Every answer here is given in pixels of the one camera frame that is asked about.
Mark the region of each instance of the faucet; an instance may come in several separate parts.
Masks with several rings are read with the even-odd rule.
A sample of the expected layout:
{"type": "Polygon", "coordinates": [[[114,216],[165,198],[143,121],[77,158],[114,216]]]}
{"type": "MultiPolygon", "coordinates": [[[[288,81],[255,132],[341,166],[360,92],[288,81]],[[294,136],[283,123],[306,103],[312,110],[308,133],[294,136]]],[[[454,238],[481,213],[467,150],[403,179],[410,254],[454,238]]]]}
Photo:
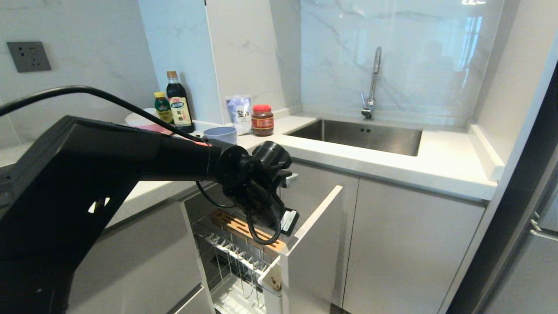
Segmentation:
{"type": "Polygon", "coordinates": [[[376,48],[376,56],[374,57],[374,69],[372,70],[372,82],[370,83],[370,94],[368,99],[364,100],[364,94],[360,93],[362,98],[362,105],[364,108],[360,111],[366,120],[374,120],[374,111],[376,106],[374,102],[376,101],[376,80],[378,79],[378,73],[380,72],[380,62],[382,60],[382,47],[376,48]]]}

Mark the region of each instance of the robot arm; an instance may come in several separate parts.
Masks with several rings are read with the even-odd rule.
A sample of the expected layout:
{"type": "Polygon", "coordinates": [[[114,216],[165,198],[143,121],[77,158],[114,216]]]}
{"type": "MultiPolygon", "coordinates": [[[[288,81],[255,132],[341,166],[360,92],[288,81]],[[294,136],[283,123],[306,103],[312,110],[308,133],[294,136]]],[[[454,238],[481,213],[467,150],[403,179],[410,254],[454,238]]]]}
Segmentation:
{"type": "Polygon", "coordinates": [[[290,164],[269,141],[250,156],[220,141],[62,118],[0,177],[0,313],[64,313],[76,268],[139,180],[222,184],[251,231],[252,215],[272,217],[275,242],[285,211],[276,189],[290,164]]]}

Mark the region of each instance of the kitchen sink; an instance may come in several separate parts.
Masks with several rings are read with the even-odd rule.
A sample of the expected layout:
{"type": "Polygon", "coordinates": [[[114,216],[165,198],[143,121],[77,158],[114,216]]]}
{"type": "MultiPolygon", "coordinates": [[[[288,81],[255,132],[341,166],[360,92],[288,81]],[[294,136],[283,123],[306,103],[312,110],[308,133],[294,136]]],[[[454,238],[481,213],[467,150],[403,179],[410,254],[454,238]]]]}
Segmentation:
{"type": "Polygon", "coordinates": [[[422,130],[401,127],[318,120],[286,135],[417,156],[422,130]]]}

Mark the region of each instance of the wall outlet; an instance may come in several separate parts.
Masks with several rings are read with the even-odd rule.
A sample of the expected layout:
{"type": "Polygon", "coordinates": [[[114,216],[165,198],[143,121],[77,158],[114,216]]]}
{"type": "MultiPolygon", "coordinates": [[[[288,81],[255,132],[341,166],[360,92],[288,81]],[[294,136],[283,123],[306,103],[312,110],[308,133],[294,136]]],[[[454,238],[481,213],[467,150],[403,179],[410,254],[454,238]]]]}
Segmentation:
{"type": "Polygon", "coordinates": [[[14,41],[7,44],[19,73],[50,70],[49,59],[46,57],[42,42],[14,41]]]}

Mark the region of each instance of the red lid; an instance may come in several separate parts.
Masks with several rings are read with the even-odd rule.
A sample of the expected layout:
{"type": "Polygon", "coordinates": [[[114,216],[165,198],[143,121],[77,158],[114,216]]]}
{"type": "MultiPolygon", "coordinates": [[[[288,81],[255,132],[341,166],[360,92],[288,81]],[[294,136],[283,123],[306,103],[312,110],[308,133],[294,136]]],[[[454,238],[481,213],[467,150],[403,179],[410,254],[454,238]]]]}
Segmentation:
{"type": "Polygon", "coordinates": [[[271,111],[271,106],[266,103],[260,103],[254,105],[254,113],[269,112],[271,111]]]}

